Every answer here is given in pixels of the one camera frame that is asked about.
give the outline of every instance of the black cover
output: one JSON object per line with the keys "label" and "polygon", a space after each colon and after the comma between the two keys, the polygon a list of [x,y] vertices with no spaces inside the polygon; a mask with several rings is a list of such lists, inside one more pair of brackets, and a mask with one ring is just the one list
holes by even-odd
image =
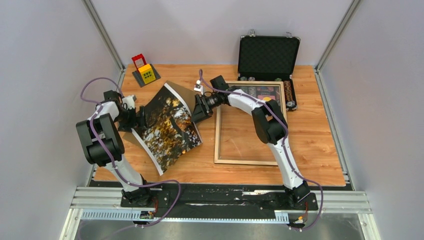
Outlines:
{"label": "black cover", "polygon": [[293,73],[301,41],[297,37],[244,36],[240,40],[238,73],[256,80],[288,80]]}

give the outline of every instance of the cable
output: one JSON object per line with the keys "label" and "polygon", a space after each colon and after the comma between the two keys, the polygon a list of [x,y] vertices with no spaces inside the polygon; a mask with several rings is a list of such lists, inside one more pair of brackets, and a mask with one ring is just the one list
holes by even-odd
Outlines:
{"label": "cable", "polygon": [[91,83],[93,83],[94,81],[97,81],[97,80],[100,80],[100,79],[105,79],[105,80],[109,80],[109,81],[111,81],[117,88],[118,88],[118,90],[119,90],[119,92],[120,92],[120,94],[121,94],[121,96],[122,97],[124,97],[124,94],[122,93],[122,90],[119,88],[119,86],[116,84],[116,82],[114,82],[112,79],[110,79],[110,78],[107,78],[107,77],[97,77],[97,78],[94,78],[94,79],[92,79],[92,80],[90,80],[83,88],[82,88],[82,91],[81,91],[81,94],[80,94],[80,98],[83,100],[83,101],[85,101],[85,102],[88,102],[88,103],[94,103],[94,104],[98,104],[99,105],[99,107],[98,107],[98,109],[94,112],[94,114],[91,116],[91,118],[90,118],[90,121],[89,121],[89,124],[90,124],[90,129],[91,129],[91,131],[92,131],[92,133],[94,134],[94,136],[95,136],[95,138],[98,140],[98,143],[101,145],[101,147],[104,149],[104,151],[106,152],[106,154],[109,156],[109,158],[110,158],[110,160],[111,160],[111,162],[112,162],[112,166],[113,166],[113,169],[115,170],[115,172],[116,172],[116,174],[119,176],[119,178],[122,180],[122,181],[124,181],[125,183],[127,183],[128,185],[130,185],[130,186],[133,186],[133,187],[137,187],[137,188],[150,188],[150,187],[154,187],[154,186],[157,186],[157,185],[160,185],[160,184],[165,184],[165,183],[170,183],[170,182],[175,182],[175,183],[177,183],[177,185],[178,185],[178,193],[177,193],[177,195],[176,195],[176,197],[175,197],[175,200],[173,201],[173,203],[172,203],[172,205],[169,207],[169,209],[165,212],[165,214],[163,214],[158,220],[156,220],[156,221],[154,221],[154,222],[151,222],[151,223],[149,223],[149,224],[146,224],[146,225],[136,225],[136,226],[138,226],[138,227],[142,227],[142,228],[146,228],[146,227],[151,227],[151,226],[154,226],[154,225],[156,225],[156,224],[158,224],[159,222],[161,222],[168,214],[169,214],[169,212],[172,210],[172,208],[175,206],[175,204],[177,203],[177,200],[178,200],[178,198],[180,198],[180,194],[181,194],[181,184],[180,184],[180,182],[179,181],[177,181],[177,180],[175,180],[175,179],[170,179],[170,180],[164,180],[164,181],[158,181],[158,182],[155,182],[155,183],[151,183],[151,184],[146,184],[146,185],[140,185],[140,184],[135,184],[135,183],[132,183],[132,182],[130,182],[130,181],[128,181],[127,179],[125,179],[124,178],[124,176],[122,176],[122,174],[119,172],[119,170],[118,170],[118,168],[117,168],[117,166],[116,166],[116,164],[115,164],[115,158],[114,158],[114,156],[112,155],[112,153],[109,151],[109,149],[106,147],[106,145],[105,145],[105,143],[103,142],[103,140],[99,137],[99,134],[97,133],[97,131],[96,131],[96,129],[94,128],[94,119],[97,117],[97,115],[99,114],[99,112],[100,111],[102,111],[102,109],[103,109],[103,105],[99,102],[99,101],[96,101],[96,100],[90,100],[90,99],[86,99],[86,98],[84,98],[83,97],[83,94],[84,94],[84,91],[86,90],[86,88],[88,87],[88,85],[90,85]]}
{"label": "cable", "polygon": [[247,97],[247,98],[255,101],[257,104],[263,105],[268,110],[268,112],[274,117],[274,119],[276,119],[277,122],[284,128],[285,135],[282,138],[281,146],[284,149],[284,154],[285,154],[285,157],[287,158],[288,164],[290,165],[291,171],[293,171],[293,173],[296,174],[300,179],[302,179],[306,182],[313,183],[313,184],[317,185],[318,188],[319,188],[319,191],[321,193],[321,203],[319,205],[318,216],[315,218],[315,220],[309,226],[304,227],[304,228],[296,228],[296,229],[298,229],[299,231],[305,231],[305,230],[312,228],[317,223],[318,219],[320,218],[321,212],[323,210],[324,190],[323,190],[323,187],[318,182],[303,177],[300,173],[298,173],[295,170],[295,167],[293,166],[292,161],[290,161],[290,157],[289,157],[289,154],[287,153],[287,149],[285,148],[285,143],[284,143],[286,141],[287,137],[289,136],[289,130],[288,130],[287,126],[277,117],[277,115],[271,110],[271,108],[265,102],[258,101],[258,99],[256,97],[250,96],[250,95],[242,93],[242,92],[225,91],[225,90],[213,88],[203,79],[203,70],[202,69],[199,69],[199,78],[200,78],[200,81],[202,81],[202,83],[204,83],[208,88],[212,89],[213,91],[224,93],[224,94],[238,94],[240,96],[244,96],[244,97]]}

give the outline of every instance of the wooden tabletop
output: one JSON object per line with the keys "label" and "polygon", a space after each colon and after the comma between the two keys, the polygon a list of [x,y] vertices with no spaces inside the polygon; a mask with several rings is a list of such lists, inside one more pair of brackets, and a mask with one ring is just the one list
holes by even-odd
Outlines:
{"label": "wooden tabletop", "polygon": [[[126,70],[122,91],[125,96],[136,95],[137,107],[146,105],[166,81],[192,89],[203,69],[205,80],[222,75],[227,81],[237,79],[236,65],[155,64],[161,79],[142,88],[134,79],[135,67]],[[311,66],[296,66],[293,73],[298,109],[287,113],[289,142],[296,164],[303,176],[324,186],[344,186],[342,168]],[[176,179],[181,183],[281,185],[277,166],[215,164],[215,117],[198,124],[203,143],[182,155],[175,165],[159,176],[146,151],[123,140],[125,156],[136,171],[149,182]],[[95,173],[96,181],[116,181],[105,168]]]}

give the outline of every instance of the purple cable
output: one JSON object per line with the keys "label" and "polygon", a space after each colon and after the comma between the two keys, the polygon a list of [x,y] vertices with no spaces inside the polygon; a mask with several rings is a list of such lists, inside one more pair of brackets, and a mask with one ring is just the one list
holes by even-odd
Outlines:
{"label": "purple cable", "polygon": [[96,100],[90,100],[90,99],[86,99],[86,98],[84,98],[83,97],[83,94],[84,94],[84,91],[86,90],[86,88],[88,87],[88,85],[90,85],[92,82],[94,82],[94,81],[97,81],[97,80],[100,80],[100,79],[105,79],[105,80],[109,80],[109,81],[111,81],[113,84],[115,84],[115,86],[119,89],[119,92],[120,92],[120,94],[122,95],[122,97],[124,96],[124,94],[122,93],[122,91],[121,91],[121,89],[119,88],[119,86],[116,84],[116,82],[114,82],[112,79],[110,79],[110,78],[107,78],[107,77],[97,77],[97,78],[94,78],[94,79],[92,79],[92,80],[90,80],[83,88],[82,88],[82,91],[81,91],[81,94],[80,94],[80,98],[83,100],[83,101],[85,101],[85,102],[89,102],[89,103],[94,103],[94,104],[98,104],[99,105],[99,108],[94,112],[94,114],[91,116],[91,118],[90,118],[90,121],[89,121],[89,124],[90,124],[90,129],[91,129],[91,131],[93,132],[93,134],[94,134],[94,136],[96,137],[96,139],[98,140],[98,143],[101,145],[101,147],[104,149],[104,151],[106,152],[106,154],[109,156],[109,158],[110,158],[110,160],[111,160],[111,162],[112,162],[112,166],[113,166],[113,169],[115,170],[115,172],[116,172],[116,174],[119,176],[119,178],[122,180],[122,181],[124,181],[124,182],[126,182],[128,185],[130,185],[130,186],[133,186],[133,187],[137,187],[137,188],[149,188],[149,187],[154,187],[154,186],[157,186],[157,185],[160,185],[160,184],[165,184],[165,183],[169,183],[169,182],[175,182],[175,183],[177,183],[178,184],[178,193],[177,193],[177,195],[176,195],[176,197],[175,197],[175,200],[173,201],[173,203],[172,203],[172,205],[171,205],[171,207],[169,207],[169,209],[165,212],[165,214],[163,214],[158,220],[156,220],[156,221],[154,221],[154,222],[152,222],[152,223],[149,223],[149,224],[146,224],[146,225],[138,225],[139,227],[142,227],[142,228],[146,228],[146,227],[151,227],[151,226],[153,226],[153,225],[156,225],[156,224],[158,224],[160,221],[162,221],[167,215],[168,215],[168,213],[172,210],[172,208],[175,206],[175,204],[177,203],[177,200],[178,200],[178,198],[180,198],[180,194],[181,194],[181,184],[180,184],[180,182],[178,182],[177,180],[175,180],[175,179],[170,179],[170,180],[164,180],[164,181],[158,181],[158,182],[155,182],[155,183],[151,183],[151,184],[146,184],[146,185],[140,185],[140,184],[135,184],[135,183],[132,183],[132,182],[129,182],[127,179],[125,179],[124,178],[124,176],[122,176],[122,174],[119,172],[119,170],[118,170],[118,168],[117,168],[117,166],[116,166],[116,164],[115,164],[115,158],[114,158],[114,156],[112,155],[112,153],[108,150],[108,148],[106,147],[106,145],[105,145],[105,143],[103,142],[103,140],[99,137],[99,134],[96,132],[96,129],[94,128],[94,119],[97,117],[97,115],[99,114],[99,112],[103,109],[103,105],[99,102],[99,101],[96,101]]}
{"label": "purple cable", "polygon": [[261,104],[261,105],[263,105],[267,110],[268,110],[268,112],[274,117],[274,119],[276,119],[277,120],[277,122],[284,128],[284,131],[285,131],[285,135],[284,135],[284,137],[282,138],[282,145],[281,146],[283,146],[283,149],[284,149],[284,154],[285,154],[285,157],[287,158],[287,161],[288,161],[288,164],[290,165],[290,168],[291,168],[291,171],[294,173],[294,174],[296,174],[300,179],[302,179],[302,180],[304,180],[304,181],[306,181],[306,182],[310,182],[310,183],[313,183],[313,184],[315,184],[315,185],[317,185],[318,186],[318,188],[319,188],[319,191],[321,192],[321,203],[320,203],[320,205],[319,205],[319,210],[318,210],[318,216],[315,218],[315,220],[309,225],[309,226],[307,226],[307,227],[304,227],[304,228],[296,228],[296,227],[294,227],[294,229],[298,229],[298,230],[303,230],[303,231],[305,231],[305,230],[308,230],[308,229],[310,229],[310,228],[312,228],[316,223],[317,223],[317,221],[318,221],[318,219],[320,218],[320,215],[321,215],[321,212],[322,212],[322,210],[323,210],[323,203],[324,203],[324,190],[323,190],[323,187],[318,183],[318,182],[316,182],[316,181],[313,181],[313,180],[309,180],[309,179],[307,179],[307,178],[305,178],[305,177],[303,177],[300,173],[298,173],[296,170],[295,170],[295,167],[293,166],[293,164],[292,164],[292,161],[290,161],[290,157],[289,157],[289,154],[287,153],[287,150],[286,150],[286,148],[284,147],[285,145],[284,145],[284,142],[285,142],[285,140],[286,140],[286,138],[289,136],[289,129],[287,128],[287,126],[283,123],[283,121],[281,121],[280,120],[280,118],[278,118],[277,117],[277,115],[271,110],[271,108],[265,103],[265,102],[262,102],[262,101],[258,101],[258,99],[257,98],[255,98],[255,97],[253,97],[253,96],[250,96],[250,95],[248,95],[248,94],[245,94],[245,93],[241,93],[241,92],[233,92],[233,91],[225,91],[225,90],[219,90],[219,89],[216,89],[216,88],[213,88],[212,86],[210,86],[204,79],[203,79],[203,70],[202,69],[199,69],[199,78],[200,78],[200,80],[208,87],[208,88],[210,88],[210,89],[212,89],[213,91],[216,91],[216,92],[220,92],[220,93],[224,93],[224,94],[238,94],[238,95],[240,95],[240,96],[244,96],[244,97],[247,97],[247,98],[249,98],[249,99],[251,99],[251,100],[253,100],[253,101],[255,101],[256,103],[258,103],[258,104]]}

